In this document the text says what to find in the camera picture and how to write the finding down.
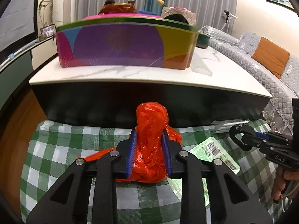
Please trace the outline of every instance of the marble countertop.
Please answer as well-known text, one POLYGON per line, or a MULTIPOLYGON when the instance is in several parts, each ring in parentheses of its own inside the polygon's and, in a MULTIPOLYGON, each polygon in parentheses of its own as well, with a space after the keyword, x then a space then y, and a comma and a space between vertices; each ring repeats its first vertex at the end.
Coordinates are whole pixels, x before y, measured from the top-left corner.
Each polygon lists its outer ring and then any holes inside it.
POLYGON ((185 70, 145 66, 77 66, 62 68, 55 58, 29 81, 31 85, 82 82, 130 81, 209 87, 271 98, 271 94, 248 72, 211 47, 195 48, 185 70))

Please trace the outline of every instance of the green checkered cloth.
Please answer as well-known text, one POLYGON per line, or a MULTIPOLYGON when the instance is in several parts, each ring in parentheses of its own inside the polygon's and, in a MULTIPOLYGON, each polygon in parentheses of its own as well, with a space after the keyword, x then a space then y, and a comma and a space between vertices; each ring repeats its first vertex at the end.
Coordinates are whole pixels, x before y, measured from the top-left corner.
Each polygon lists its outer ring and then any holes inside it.
MULTIPOLYGON (((250 122, 258 132, 270 130, 263 120, 250 122)), ((183 137, 183 148, 190 150, 213 136, 240 165, 240 179, 247 184, 257 199, 269 211, 274 221, 282 213, 280 204, 271 200, 271 187, 276 164, 265 160, 257 149, 242 151, 227 133, 215 134, 214 126, 177 129, 183 137)), ((24 221, 33 207, 65 169, 78 157, 92 155, 99 150, 112 148, 128 139, 131 129, 105 129, 70 126, 44 121, 29 144, 21 177, 21 214, 24 221)), ((88 224, 91 223, 95 179, 90 191, 88 224)), ((117 183, 118 222, 120 224, 179 224, 181 203, 167 180, 156 184, 138 182, 117 183)), ((207 223, 210 212, 207 209, 207 223)))

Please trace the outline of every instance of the human hand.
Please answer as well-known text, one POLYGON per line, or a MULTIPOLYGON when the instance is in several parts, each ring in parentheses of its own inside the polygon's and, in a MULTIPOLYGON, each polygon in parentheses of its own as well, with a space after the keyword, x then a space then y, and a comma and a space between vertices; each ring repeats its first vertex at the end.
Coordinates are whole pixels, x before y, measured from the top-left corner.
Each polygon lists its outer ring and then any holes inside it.
MULTIPOLYGON (((276 176, 272 188, 272 198, 274 200, 278 200, 281 196, 282 190, 284 190, 286 187, 286 180, 299 181, 299 170, 292 171, 281 166, 276 169, 276 176)), ((289 195, 288 198, 295 198, 298 194, 298 191, 299 187, 291 195, 289 195)))

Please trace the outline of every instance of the black knob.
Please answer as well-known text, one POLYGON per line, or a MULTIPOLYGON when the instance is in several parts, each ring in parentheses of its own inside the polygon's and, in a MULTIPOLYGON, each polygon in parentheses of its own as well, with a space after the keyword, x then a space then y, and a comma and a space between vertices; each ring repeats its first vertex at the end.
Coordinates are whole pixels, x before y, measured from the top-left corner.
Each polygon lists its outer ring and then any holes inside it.
POLYGON ((115 0, 106 0, 104 5, 115 3, 115 0))

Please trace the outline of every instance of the orange cushion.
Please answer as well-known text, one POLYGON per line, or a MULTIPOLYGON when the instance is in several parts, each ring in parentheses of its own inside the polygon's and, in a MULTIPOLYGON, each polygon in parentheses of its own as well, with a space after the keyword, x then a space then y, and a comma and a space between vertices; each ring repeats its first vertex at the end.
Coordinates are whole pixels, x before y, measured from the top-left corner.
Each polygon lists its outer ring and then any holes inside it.
POLYGON ((279 79, 289 57, 289 52, 264 37, 261 38, 258 48, 252 55, 253 59, 261 63, 279 79))

